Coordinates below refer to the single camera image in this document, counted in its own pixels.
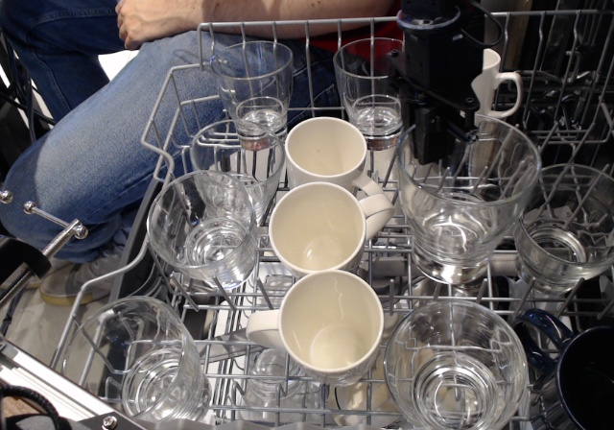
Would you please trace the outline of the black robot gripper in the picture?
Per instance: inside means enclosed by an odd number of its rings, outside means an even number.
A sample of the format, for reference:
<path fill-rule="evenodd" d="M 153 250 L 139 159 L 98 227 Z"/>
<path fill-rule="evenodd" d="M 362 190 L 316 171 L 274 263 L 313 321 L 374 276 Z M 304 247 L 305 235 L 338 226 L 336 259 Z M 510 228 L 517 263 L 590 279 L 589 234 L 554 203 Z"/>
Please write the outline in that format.
<path fill-rule="evenodd" d="M 479 139 L 479 99 L 472 83 L 483 71 L 484 18 L 452 16 L 419 19 L 398 16 L 404 49 L 388 55 L 390 72 L 415 92 L 444 107 L 422 106 L 414 112 L 413 150 L 420 164 L 439 162 L 454 150 L 455 138 Z"/>

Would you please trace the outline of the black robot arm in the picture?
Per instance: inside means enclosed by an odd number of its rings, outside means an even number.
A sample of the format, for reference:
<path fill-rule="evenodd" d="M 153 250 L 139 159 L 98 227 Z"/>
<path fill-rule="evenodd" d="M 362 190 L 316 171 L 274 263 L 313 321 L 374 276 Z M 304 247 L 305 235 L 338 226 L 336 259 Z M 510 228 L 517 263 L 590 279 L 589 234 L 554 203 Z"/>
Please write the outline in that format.
<path fill-rule="evenodd" d="M 389 54 L 390 77 L 422 164 L 475 139 L 480 104 L 472 83 L 483 70 L 485 25 L 493 19 L 481 0 L 400 0 L 404 49 Z"/>

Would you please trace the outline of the person's bare hand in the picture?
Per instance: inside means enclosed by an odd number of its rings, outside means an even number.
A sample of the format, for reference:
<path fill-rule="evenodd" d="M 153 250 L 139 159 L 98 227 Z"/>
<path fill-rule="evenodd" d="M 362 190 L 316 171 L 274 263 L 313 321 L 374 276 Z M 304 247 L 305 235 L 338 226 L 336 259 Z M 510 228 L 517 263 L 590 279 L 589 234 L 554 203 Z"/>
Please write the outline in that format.
<path fill-rule="evenodd" d="M 127 50 L 194 31 L 202 22 L 202 0 L 120 0 L 115 7 L 119 37 Z"/>

